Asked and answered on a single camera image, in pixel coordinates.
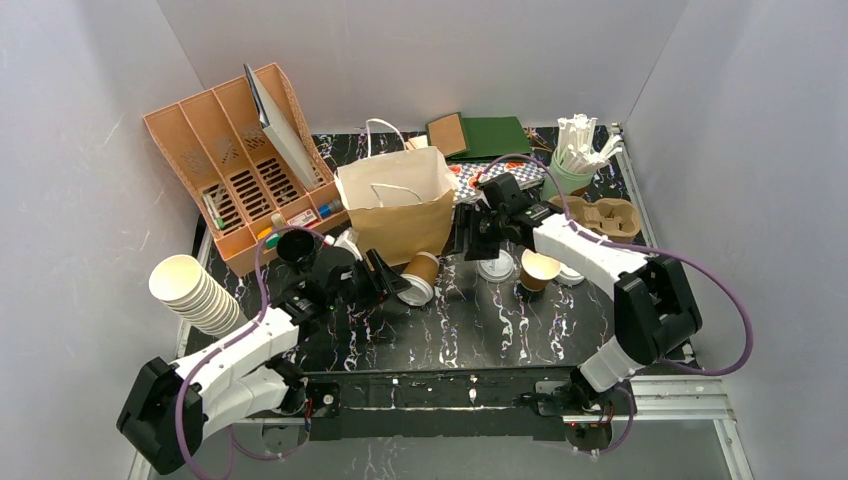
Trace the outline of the white board in organizer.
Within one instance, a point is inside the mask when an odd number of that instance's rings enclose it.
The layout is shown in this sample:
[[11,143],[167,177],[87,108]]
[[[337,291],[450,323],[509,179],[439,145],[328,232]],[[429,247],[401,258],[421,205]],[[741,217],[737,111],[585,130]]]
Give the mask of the white board in organizer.
[[250,66],[245,63],[243,67],[264,134],[302,186],[307,191],[314,190],[317,179],[311,162],[312,158],[298,132],[288,122]]

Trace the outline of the stack of white cup lids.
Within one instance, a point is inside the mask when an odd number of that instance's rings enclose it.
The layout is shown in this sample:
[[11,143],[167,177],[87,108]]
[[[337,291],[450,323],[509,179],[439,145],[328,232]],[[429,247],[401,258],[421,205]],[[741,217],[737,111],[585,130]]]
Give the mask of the stack of white cup lids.
[[560,285],[572,287],[582,283],[585,280],[585,277],[576,270],[561,263],[555,280]]

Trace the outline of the stack of white paper cups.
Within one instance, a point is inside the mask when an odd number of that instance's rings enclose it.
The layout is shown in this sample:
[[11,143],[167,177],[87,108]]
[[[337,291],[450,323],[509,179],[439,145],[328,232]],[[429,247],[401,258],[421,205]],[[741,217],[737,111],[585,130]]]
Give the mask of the stack of white paper cups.
[[248,323],[237,300],[190,255],[162,260],[148,280],[150,293],[206,335],[221,338]]

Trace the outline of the kraft paper takeout bag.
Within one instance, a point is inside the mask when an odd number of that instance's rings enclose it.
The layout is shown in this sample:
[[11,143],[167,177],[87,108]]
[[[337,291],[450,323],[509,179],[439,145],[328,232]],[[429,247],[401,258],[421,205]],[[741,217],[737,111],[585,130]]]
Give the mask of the kraft paper takeout bag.
[[376,154],[371,129],[366,155],[340,166],[336,188],[361,254],[373,250],[390,266],[410,262],[421,252],[442,255],[452,229],[459,187],[435,146]]

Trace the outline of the brown paper coffee cup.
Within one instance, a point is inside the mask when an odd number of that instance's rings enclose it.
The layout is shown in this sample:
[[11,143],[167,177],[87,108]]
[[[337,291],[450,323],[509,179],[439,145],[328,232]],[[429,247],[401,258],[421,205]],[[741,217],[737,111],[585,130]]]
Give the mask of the brown paper coffee cup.
[[408,263],[402,274],[406,273],[419,276],[434,287],[438,271],[439,259],[435,255],[428,252],[418,252]]

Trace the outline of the single white cup lid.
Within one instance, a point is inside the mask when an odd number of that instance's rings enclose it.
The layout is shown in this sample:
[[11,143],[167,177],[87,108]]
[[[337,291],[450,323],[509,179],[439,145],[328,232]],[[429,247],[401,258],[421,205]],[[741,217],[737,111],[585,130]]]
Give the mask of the single white cup lid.
[[515,271],[515,264],[512,256],[501,249],[494,259],[478,260],[476,271],[485,281],[499,284],[511,278]]

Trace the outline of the green pen in organizer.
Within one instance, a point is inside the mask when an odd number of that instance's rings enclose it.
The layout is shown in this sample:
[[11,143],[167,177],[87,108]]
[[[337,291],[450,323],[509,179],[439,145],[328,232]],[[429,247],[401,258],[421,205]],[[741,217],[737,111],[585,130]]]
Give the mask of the green pen in organizer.
[[214,199],[209,194],[203,194],[202,199],[209,216],[214,222],[215,228],[219,231],[223,231],[226,227],[226,223],[223,220],[223,217],[218,212],[217,207],[215,206]]

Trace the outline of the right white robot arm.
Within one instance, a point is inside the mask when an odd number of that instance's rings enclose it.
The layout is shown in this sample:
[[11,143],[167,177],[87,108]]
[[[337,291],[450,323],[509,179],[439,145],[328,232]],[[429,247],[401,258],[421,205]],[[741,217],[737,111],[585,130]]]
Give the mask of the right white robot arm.
[[483,199],[455,209],[454,252],[467,261],[494,259],[510,241],[576,270],[613,301],[614,334],[571,373],[573,394],[607,393],[701,328],[680,261],[614,245],[571,219],[562,203],[533,200],[509,173],[480,187]]

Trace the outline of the cream and blue bags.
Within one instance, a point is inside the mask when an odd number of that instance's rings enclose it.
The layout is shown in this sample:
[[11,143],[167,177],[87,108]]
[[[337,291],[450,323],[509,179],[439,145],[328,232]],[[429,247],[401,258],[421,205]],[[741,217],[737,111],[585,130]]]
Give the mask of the cream and blue bags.
[[409,150],[417,150],[429,147],[429,140],[426,135],[411,137],[405,141],[405,147]]

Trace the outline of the orange plastic desk organizer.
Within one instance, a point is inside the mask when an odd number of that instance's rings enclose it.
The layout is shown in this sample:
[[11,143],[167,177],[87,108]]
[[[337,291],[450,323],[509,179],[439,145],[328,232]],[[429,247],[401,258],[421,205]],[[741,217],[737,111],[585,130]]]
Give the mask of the orange plastic desk organizer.
[[[144,116],[162,155],[206,221],[221,259],[243,277],[254,269],[261,234],[274,216],[294,214],[339,199],[333,173],[311,137],[292,84],[276,63],[254,72],[298,132],[312,160],[317,186],[307,191],[264,134],[246,76]],[[215,228],[202,195],[209,194],[226,227]],[[345,210],[312,229],[324,233],[348,221]]]

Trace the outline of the stack of pulp cup carriers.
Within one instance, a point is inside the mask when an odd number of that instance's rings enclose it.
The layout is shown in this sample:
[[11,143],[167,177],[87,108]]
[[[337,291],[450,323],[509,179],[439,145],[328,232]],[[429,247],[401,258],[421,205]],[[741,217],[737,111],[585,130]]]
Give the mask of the stack of pulp cup carriers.
[[641,232],[641,219],[637,208],[627,200],[601,198],[589,202],[582,197],[567,196],[569,227],[575,224],[605,235],[616,243],[631,243]]

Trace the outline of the green paper bag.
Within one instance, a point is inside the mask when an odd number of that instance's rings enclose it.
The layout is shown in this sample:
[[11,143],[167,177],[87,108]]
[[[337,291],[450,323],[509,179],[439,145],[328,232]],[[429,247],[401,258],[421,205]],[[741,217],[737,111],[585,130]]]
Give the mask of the green paper bag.
[[428,143],[448,161],[482,162],[506,154],[529,155],[528,136],[515,116],[465,117],[456,112],[426,124]]

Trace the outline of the green cup with straws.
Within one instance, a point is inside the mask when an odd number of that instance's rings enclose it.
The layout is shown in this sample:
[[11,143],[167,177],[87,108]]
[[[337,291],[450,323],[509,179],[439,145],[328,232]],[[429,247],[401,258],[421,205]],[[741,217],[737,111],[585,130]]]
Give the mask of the green cup with straws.
[[[585,114],[558,119],[558,141],[553,152],[549,170],[560,187],[560,192],[572,195],[587,187],[598,170],[608,166],[613,156],[622,152],[620,135],[611,136],[604,146],[596,151],[594,132],[597,119]],[[546,177],[541,198],[558,197],[554,181]]]

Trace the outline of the red white card box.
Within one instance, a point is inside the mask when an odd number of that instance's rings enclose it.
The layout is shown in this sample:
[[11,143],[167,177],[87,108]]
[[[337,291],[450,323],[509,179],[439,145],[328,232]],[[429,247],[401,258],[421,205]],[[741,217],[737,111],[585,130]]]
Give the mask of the red white card box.
[[320,217],[313,209],[306,209],[300,213],[294,214],[286,220],[286,225],[291,227],[300,227],[312,229],[321,221]]

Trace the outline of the blue checkered paper bag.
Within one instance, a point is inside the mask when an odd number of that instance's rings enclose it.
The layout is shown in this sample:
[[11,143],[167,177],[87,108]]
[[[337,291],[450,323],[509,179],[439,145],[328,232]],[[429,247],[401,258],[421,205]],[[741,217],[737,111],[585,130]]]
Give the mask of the blue checkered paper bag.
[[[475,184],[485,167],[484,162],[454,162],[448,165],[449,170],[458,182],[454,196],[455,204],[474,203],[476,201],[481,192],[475,187]],[[513,175],[522,190],[542,184],[546,177],[544,171],[536,164],[518,161],[495,165],[487,172],[485,178],[488,179],[502,173]]]

